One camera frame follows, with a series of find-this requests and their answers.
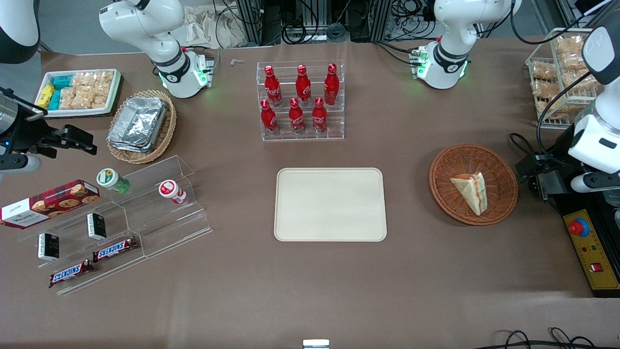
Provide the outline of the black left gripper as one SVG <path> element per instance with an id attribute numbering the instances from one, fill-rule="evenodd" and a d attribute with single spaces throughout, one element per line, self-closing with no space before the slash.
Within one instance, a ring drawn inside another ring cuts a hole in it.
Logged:
<path id="1" fill-rule="evenodd" d="M 530 177 L 537 174 L 538 193 L 543 201 L 554 196 L 574 193 L 571 183 L 567 183 L 563 176 L 578 176 L 583 173 L 580 161 L 568 154 L 572 145 L 574 130 L 574 125 L 571 125 L 556 138 L 552 146 L 547 148 L 547 151 L 555 159 L 552 164 L 558 172 L 537 174 L 540 162 L 536 153 L 527 154 L 514 166 L 519 183 L 525 183 Z"/>

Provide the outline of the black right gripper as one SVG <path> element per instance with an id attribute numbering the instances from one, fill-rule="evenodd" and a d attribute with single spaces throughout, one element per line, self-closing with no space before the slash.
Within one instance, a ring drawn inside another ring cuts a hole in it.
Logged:
<path id="1" fill-rule="evenodd" d="M 49 126 L 44 119 L 27 121 L 23 117 L 1 115 L 1 155 L 12 152 L 32 152 L 55 159 L 56 148 L 73 148 L 90 155 L 97 155 L 93 135 L 72 125 L 64 126 L 64 143 L 58 129 Z"/>

